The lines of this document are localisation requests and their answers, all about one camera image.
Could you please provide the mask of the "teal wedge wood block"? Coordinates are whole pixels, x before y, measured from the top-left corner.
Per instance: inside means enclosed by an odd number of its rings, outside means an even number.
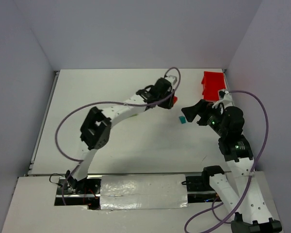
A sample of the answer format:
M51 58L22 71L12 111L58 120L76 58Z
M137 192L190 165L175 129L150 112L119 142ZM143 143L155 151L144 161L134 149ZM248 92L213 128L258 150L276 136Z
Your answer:
M186 118L184 116L179 116L179 120L180 120L181 124L186 123Z

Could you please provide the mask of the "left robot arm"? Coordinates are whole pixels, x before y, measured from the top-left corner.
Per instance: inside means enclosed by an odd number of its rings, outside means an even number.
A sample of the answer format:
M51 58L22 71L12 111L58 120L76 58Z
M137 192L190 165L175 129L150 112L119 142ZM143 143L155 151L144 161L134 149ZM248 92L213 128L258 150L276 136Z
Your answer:
M65 174L71 189L79 193L85 189L89 166L96 152L104 147L110 138L110 132L119 122L145 112L156 106L171 109L174 104L176 76L159 78L154 85L138 90L123 104L116 104L104 109L92 107L82 126L81 142L76 154L78 168Z

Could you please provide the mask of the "red plastic bin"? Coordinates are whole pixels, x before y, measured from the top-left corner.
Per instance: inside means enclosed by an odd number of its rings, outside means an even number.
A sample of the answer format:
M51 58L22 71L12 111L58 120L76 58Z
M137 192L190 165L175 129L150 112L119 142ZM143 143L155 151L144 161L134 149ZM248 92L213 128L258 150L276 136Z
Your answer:
M201 84L203 86L202 96L204 100L218 101L219 90L226 89L222 72L204 71Z

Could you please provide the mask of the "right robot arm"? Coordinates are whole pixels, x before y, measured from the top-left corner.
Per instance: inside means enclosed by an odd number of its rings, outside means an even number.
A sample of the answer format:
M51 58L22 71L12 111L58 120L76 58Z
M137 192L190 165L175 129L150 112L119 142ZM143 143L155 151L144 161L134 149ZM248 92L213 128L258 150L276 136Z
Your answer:
M220 166L205 167L204 183L214 189L231 213L234 233L279 233L282 225L273 218L254 176L254 156L243 135L244 118L240 108L200 100L182 108L188 122L200 116L199 126L210 126L219 135L219 149L235 180L235 191Z

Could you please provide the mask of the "orange arch wood block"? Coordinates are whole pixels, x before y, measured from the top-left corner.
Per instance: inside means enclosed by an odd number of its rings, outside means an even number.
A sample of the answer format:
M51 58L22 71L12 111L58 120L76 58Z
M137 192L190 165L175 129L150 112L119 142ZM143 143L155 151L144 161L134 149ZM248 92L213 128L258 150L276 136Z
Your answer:
M178 98L176 96L173 96L173 105L176 104L177 100L178 100Z

